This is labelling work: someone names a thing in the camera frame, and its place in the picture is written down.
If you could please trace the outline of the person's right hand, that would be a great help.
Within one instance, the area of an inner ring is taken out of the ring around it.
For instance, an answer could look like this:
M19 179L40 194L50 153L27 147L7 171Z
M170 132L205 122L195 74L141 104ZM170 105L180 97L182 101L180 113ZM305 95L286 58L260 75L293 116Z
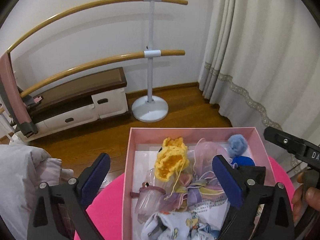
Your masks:
M306 170L297 177L297 182L300 183L300 187L296 189L291 203L293 204L293 221L296 222L302 216L302 209L305 204L308 204L311 208L319 211L320 191L314 187L310 187L304 191L304 184L306 182L307 175L311 170Z

